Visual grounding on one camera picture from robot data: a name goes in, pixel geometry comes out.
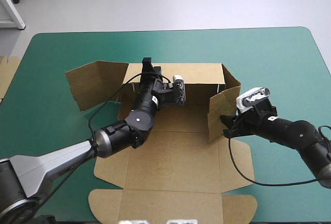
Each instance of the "green table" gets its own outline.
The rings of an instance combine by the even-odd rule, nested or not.
[[[267,86],[279,115],[330,124],[331,77],[306,28],[197,31],[52,33],[36,35],[0,106],[0,157],[41,155],[90,136],[90,109],[80,112],[65,72],[97,59],[139,63],[222,62],[243,83],[242,92]],[[116,120],[109,103],[95,127]],[[258,181],[283,183],[312,178],[297,152],[258,137],[250,144]],[[95,220],[87,201],[95,188],[116,188],[93,176],[94,161],[80,167],[41,209],[59,220]],[[248,186],[230,193],[254,195],[254,221],[331,220],[330,190],[318,183],[295,187]]]

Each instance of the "open cardboard box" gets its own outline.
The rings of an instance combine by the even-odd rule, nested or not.
[[[146,219],[197,219],[199,224],[249,223],[256,211],[253,196],[222,195],[250,185],[235,171],[222,136],[221,114],[234,114],[240,82],[223,64],[153,64],[162,74],[185,79],[186,105],[162,107],[148,140],[107,159],[98,158],[95,176],[122,187],[95,189],[89,195],[93,214],[103,224]],[[66,73],[80,109],[105,101],[124,82],[140,73],[142,64],[96,61]],[[140,78],[127,85],[118,118],[132,108]],[[233,140],[236,162],[254,178],[250,147]]]

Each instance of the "white sticker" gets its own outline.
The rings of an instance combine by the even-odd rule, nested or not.
[[[278,117],[270,116],[270,117],[268,118],[268,120],[273,122],[273,121],[274,121],[275,119],[277,119],[277,118],[278,118]]]
[[[152,101],[155,102],[156,107],[159,107],[159,101],[157,100],[157,98],[155,96],[152,97]]]

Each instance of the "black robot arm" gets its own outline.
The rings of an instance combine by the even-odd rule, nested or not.
[[[237,98],[237,116],[221,116],[227,138],[257,135],[295,149],[319,183],[331,188],[330,140],[307,121],[277,117],[267,88],[253,88]]]
[[[0,223],[26,223],[41,206],[40,201],[49,198],[54,180],[82,162],[141,146],[157,110],[185,103],[184,79],[174,75],[173,83],[169,79],[165,83],[163,78],[161,67],[153,67],[151,58],[144,58],[140,90],[124,120],[96,130],[94,138],[40,157],[16,155],[0,160]]]

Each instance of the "black cable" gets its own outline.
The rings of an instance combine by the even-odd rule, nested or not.
[[[232,164],[234,166],[234,168],[237,170],[237,172],[240,174],[240,176],[242,176],[244,179],[246,179],[247,181],[250,181],[251,183],[254,183],[254,184],[257,184],[257,185],[261,185],[261,186],[269,186],[269,187],[283,187],[283,186],[294,186],[294,185],[302,185],[302,184],[310,184],[310,183],[314,183],[314,182],[317,182],[318,180],[326,180],[326,179],[331,179],[331,178],[320,178],[320,179],[317,179],[317,178],[314,178],[314,179],[311,179],[311,180],[307,180],[307,181],[301,181],[301,182],[295,182],[295,183],[287,183],[287,184],[265,184],[265,183],[260,183],[260,182],[257,182],[257,181],[254,181],[250,178],[248,178],[247,176],[245,176],[241,170],[238,168],[236,162],[234,161],[234,157],[233,157],[233,154],[232,154],[232,149],[231,149],[231,133],[233,131],[233,129],[243,120],[242,118],[239,120],[238,122],[238,117],[240,115],[237,116],[237,118],[235,119],[234,123],[233,123],[233,126],[231,127],[231,129],[229,130],[229,152],[230,152],[230,157],[231,157],[231,160],[232,160]]]
[[[171,83],[171,81],[163,76],[163,75],[160,75],[160,74],[157,74],[157,73],[154,73],[154,72],[142,72],[142,73],[139,73],[135,76],[133,76],[132,78],[130,78],[126,83],[124,83],[107,101],[105,101],[103,103],[103,105],[97,109],[97,111],[95,111],[91,117],[88,119],[88,127],[92,133],[92,147],[86,152],[86,154],[84,155],[84,157],[75,165],[72,167],[72,169],[68,172],[68,174],[66,175],[66,177],[53,189],[53,191],[43,200],[43,202],[41,202],[37,208],[31,213],[30,215],[30,218],[33,218],[35,216],[35,214],[37,213],[37,211],[45,205],[45,203],[57,192],[57,190],[65,183],[65,181],[75,172],[75,170],[88,158],[88,156],[90,155],[90,153],[94,150],[95,146],[93,145],[95,143],[95,132],[92,128],[92,125],[91,125],[91,121],[93,119],[93,117],[114,97],[116,96],[128,83],[130,83],[133,79],[135,79],[136,77],[140,76],[140,75],[143,75],[143,74],[148,74],[148,75],[155,75],[155,78],[157,77],[162,77],[164,79],[166,79],[168,81],[168,83]]]
[[[331,140],[327,136],[325,136],[324,133],[322,132],[323,127],[326,127],[331,130],[331,126],[319,126],[319,128],[318,128],[319,133],[324,140],[324,143],[326,143],[327,151],[328,151],[328,153],[330,153],[331,152]]]

